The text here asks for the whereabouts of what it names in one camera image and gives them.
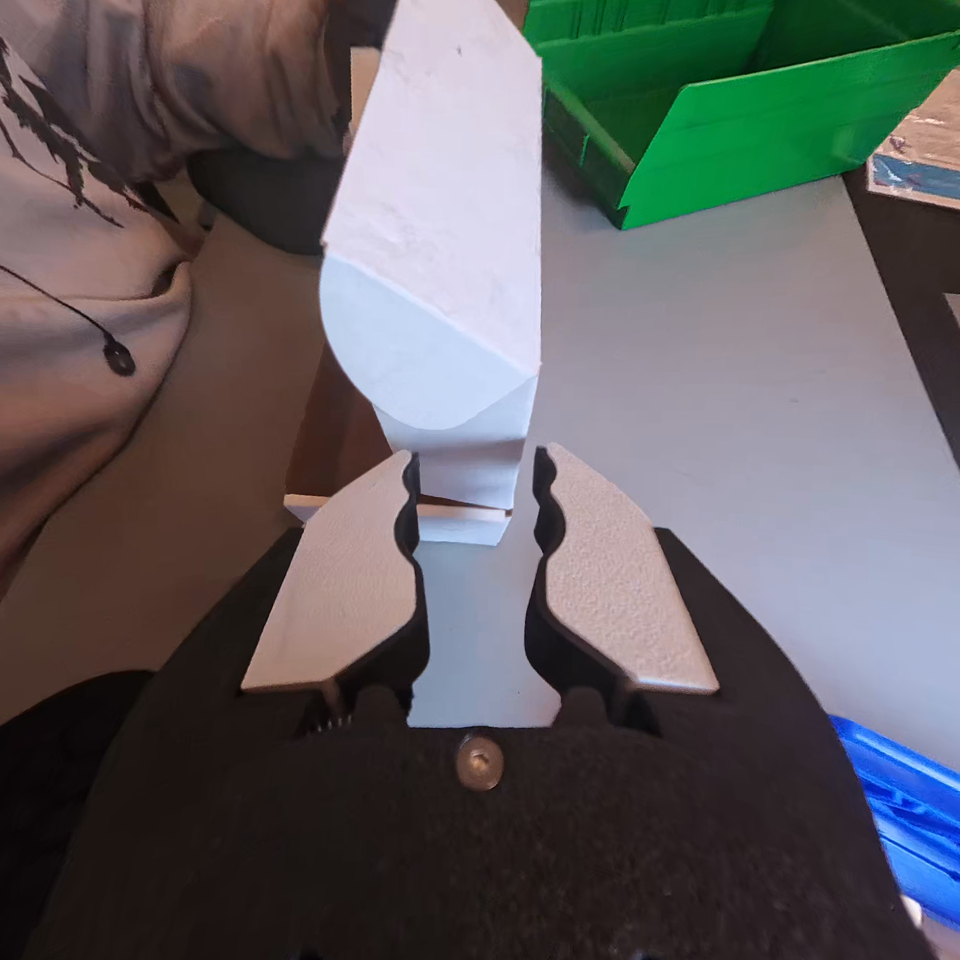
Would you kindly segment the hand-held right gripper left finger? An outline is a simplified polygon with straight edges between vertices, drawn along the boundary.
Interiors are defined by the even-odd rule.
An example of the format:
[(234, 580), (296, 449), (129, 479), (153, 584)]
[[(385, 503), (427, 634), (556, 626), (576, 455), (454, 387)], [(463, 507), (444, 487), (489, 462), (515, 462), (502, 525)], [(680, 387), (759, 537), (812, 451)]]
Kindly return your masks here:
[(414, 624), (423, 576), (419, 459), (394, 453), (304, 524), (242, 690), (345, 690), (352, 668)]

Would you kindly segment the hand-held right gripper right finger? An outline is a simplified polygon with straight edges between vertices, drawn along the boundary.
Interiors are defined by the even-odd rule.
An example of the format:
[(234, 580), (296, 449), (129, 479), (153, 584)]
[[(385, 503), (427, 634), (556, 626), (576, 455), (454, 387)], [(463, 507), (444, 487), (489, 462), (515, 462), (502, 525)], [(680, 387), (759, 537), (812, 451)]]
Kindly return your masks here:
[(618, 486), (556, 442), (534, 453), (541, 558), (524, 649), (555, 691), (717, 692), (656, 528)]

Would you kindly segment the white cardboard box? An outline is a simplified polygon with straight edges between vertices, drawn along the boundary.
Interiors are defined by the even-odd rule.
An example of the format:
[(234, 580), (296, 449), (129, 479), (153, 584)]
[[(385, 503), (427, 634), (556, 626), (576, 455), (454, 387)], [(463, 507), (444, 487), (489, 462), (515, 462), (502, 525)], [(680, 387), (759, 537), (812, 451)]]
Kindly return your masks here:
[(498, 2), (396, 3), (321, 237), (299, 517), (407, 450), (424, 540), (502, 539), (542, 366), (542, 93)]

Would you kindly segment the blue plastic bin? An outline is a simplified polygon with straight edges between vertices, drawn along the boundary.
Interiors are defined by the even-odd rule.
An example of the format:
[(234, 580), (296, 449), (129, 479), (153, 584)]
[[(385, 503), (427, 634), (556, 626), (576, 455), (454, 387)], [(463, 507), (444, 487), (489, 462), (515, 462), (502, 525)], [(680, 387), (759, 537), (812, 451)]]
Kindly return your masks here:
[(867, 726), (830, 720), (900, 892), (924, 917), (959, 930), (959, 774)]

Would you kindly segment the person's left forearm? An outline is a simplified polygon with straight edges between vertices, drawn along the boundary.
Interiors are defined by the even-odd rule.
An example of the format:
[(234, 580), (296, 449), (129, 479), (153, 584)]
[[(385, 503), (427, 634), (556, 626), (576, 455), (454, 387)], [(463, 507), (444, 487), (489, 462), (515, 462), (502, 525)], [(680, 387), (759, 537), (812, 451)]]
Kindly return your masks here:
[(88, 9), (86, 129), (132, 180), (203, 151), (342, 156), (330, 2), (98, 2)]

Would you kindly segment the grey printed hoodie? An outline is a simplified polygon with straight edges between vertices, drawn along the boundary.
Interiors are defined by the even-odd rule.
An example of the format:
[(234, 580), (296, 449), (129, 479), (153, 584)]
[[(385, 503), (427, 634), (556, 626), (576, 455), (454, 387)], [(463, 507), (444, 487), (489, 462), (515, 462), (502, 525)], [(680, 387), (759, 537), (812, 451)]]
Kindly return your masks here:
[(2, 577), (42, 524), (109, 462), (185, 335), (194, 249), (93, 146), (89, 8), (2, 2), (2, 265), (77, 306), (131, 351), (2, 272)]

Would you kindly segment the black pants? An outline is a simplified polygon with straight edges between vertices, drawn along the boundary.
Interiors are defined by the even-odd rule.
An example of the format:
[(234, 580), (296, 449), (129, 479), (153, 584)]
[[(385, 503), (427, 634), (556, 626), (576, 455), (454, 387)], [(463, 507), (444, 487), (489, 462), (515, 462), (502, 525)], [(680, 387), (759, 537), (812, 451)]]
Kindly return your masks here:
[(77, 683), (1, 726), (1, 957), (22, 956), (111, 743), (154, 677)]

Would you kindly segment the green plastic bin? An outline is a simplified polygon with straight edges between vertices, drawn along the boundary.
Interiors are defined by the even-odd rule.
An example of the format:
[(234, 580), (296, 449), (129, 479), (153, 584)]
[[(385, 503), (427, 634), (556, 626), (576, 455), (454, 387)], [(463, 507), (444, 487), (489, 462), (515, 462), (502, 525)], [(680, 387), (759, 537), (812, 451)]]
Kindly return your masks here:
[(958, 66), (950, 1), (529, 2), (544, 131), (619, 230), (861, 166)]

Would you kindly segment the black hoodie drawstring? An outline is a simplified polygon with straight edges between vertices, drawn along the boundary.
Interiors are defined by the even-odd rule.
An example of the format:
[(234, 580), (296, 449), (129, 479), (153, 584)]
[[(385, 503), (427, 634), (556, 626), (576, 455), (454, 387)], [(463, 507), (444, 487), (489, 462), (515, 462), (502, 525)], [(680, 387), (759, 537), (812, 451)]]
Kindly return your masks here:
[(130, 349), (125, 343), (121, 342), (117, 337), (115, 337), (114, 333), (104, 326), (99, 320), (92, 318), (79, 307), (68, 303), (59, 296), (45, 290), (42, 288), (42, 286), (31, 281), (16, 270), (13, 270), (5, 265), (1, 265), (1, 272), (17, 283), (27, 287), (33, 293), (39, 294), (45, 300), (63, 308), (64, 310), (69, 311), (78, 318), (81, 318), (92, 328), (97, 330), (102, 336), (102, 355), (104, 362), (106, 363), (106, 366), (108, 366), (108, 368), (114, 373), (114, 375), (121, 378), (131, 378), (137, 373), (137, 362)]

